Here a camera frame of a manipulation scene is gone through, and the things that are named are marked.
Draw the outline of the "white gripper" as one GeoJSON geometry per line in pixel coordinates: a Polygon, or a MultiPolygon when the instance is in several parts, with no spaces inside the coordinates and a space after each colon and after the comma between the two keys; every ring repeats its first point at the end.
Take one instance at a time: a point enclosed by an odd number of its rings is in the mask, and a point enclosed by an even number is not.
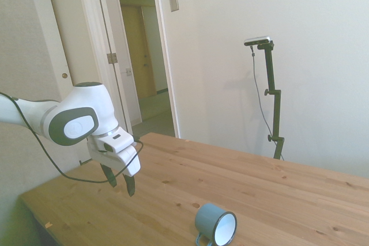
{"type": "Polygon", "coordinates": [[[129,196],[135,194],[134,175],[141,169],[137,151],[134,147],[134,139],[131,135],[113,135],[112,137],[90,136],[87,146],[93,160],[101,163],[101,168],[107,181],[112,187],[116,187],[116,177],[112,169],[121,171],[126,182],[129,196]]]}

